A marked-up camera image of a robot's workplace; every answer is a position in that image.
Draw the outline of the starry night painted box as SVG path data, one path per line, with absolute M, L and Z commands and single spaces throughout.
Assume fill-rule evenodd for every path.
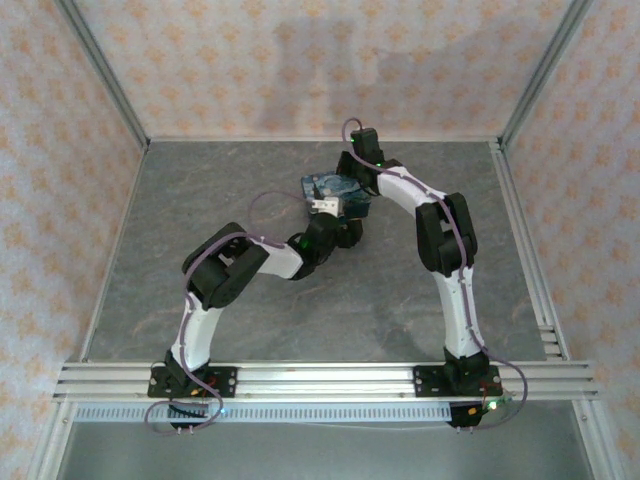
M 343 207 L 341 216 L 346 220 L 363 219 L 369 214 L 371 196 L 355 179 L 326 172 L 303 176 L 300 183 L 309 217 L 318 212 L 311 202 L 326 197 L 340 199 Z

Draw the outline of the thin aluminium side strip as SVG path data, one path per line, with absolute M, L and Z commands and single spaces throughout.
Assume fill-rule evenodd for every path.
M 130 215 L 131 209 L 132 209 L 132 205 L 134 203 L 135 200 L 135 196 L 136 196 L 136 192 L 140 183 L 140 178 L 141 178 L 141 172 L 144 168 L 144 163 L 145 163 L 145 159 L 147 156 L 147 153 L 149 151 L 149 147 L 150 147 L 151 143 L 148 143 L 147 145 L 145 145 L 143 147 L 142 150 L 142 154 L 138 163 L 138 166 L 136 167 L 135 173 L 134 173 L 134 177 L 133 177 L 133 184 L 130 188 L 129 194 L 127 196 L 126 202 L 124 204 L 124 209 L 122 212 L 122 215 L 120 217 L 119 223 L 118 223 L 118 228 L 116 230 L 116 237 L 115 237 L 115 241 L 114 244 L 111 248 L 107 263 L 106 263 L 106 267 L 105 267 L 105 271 L 104 271 L 104 275 L 103 275 L 103 279 L 100 285 L 100 288 L 98 290 L 98 295 L 97 295 L 97 300 L 94 304 L 94 308 L 92 310 L 91 313 L 91 317 L 87 326 L 87 330 L 86 333 L 83 337 L 82 343 L 81 343 L 81 347 L 79 350 L 79 353 L 77 355 L 77 359 L 81 362 L 81 363 L 87 363 L 89 361 L 89 354 L 90 354 L 90 350 L 91 350 L 91 346 L 93 343 L 93 339 L 95 336 L 95 333 L 97 331 L 97 327 L 99 325 L 99 321 L 100 321 L 100 316 L 101 316 L 101 312 L 103 309 L 103 305 L 104 305 L 104 300 L 106 298 L 106 294 L 108 292 L 109 289 L 109 283 L 113 274 L 113 270 L 117 261 L 117 257 L 119 254 L 119 250 L 120 250 L 120 246 L 122 243 L 122 239 L 123 239 L 123 235 L 124 235 L 124 231 L 126 229 L 126 224 L 128 221 L 128 217 Z

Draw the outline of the grey metal sheet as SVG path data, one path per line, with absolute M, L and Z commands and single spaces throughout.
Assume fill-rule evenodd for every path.
M 218 424 L 161 437 L 77 424 L 58 480 L 593 480 L 567 420 L 489 431 Z

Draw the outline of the thin aluminium wall strip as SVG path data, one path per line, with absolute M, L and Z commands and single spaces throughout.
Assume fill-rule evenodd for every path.
M 492 135 L 431 135 L 431 136 L 389 136 L 378 134 L 380 143 L 425 142 L 425 143 L 498 143 L 499 137 Z M 155 136 L 149 140 L 153 143 L 167 142 L 341 142 L 341 134 L 324 136 Z

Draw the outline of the wide aluminium mounting rail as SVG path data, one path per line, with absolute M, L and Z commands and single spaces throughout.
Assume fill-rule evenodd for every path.
M 54 396 L 69 401 L 151 401 L 147 395 L 151 369 L 146 363 L 67 363 Z M 595 369 L 580 361 L 519 362 L 497 366 L 501 396 L 417 397 L 415 363 L 286 363 L 244 362 L 238 369 L 238 402 L 411 402 L 480 401 L 504 396 L 514 400 L 596 400 L 601 388 Z

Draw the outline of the triple aluminium side rail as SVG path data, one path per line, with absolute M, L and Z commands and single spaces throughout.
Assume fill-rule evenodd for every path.
M 559 318 L 532 240 L 507 158 L 498 140 L 489 143 L 506 210 L 514 233 L 529 297 L 548 360 L 571 359 Z

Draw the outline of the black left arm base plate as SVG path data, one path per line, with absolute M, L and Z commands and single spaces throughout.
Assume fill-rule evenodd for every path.
M 203 366 L 192 376 L 207 387 L 194 381 L 183 370 L 172 373 L 167 366 L 151 369 L 147 395 L 161 399 L 199 399 L 213 397 L 214 390 L 222 398 L 234 398 L 238 369 L 232 366 Z

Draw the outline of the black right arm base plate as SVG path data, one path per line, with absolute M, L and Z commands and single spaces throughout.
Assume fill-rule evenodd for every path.
M 499 370 L 490 365 L 484 372 L 456 373 L 454 367 L 417 365 L 413 368 L 413 385 L 417 397 L 501 396 L 503 387 Z

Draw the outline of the aluminium frame post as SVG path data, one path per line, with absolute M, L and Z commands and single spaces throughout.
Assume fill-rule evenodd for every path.
M 124 89 L 100 47 L 99 42 L 91 31 L 76 0 L 53 0 L 53 2 L 79 41 L 85 56 L 105 87 L 108 96 L 119 112 L 127 129 L 133 135 L 137 144 L 143 150 L 146 150 L 150 144 L 150 138 L 146 134 L 138 115 L 127 98 Z
M 593 2 L 594 0 L 571 0 L 569 3 L 568 9 L 537 63 L 502 134 L 497 138 L 502 151 L 507 150 L 513 144 Z

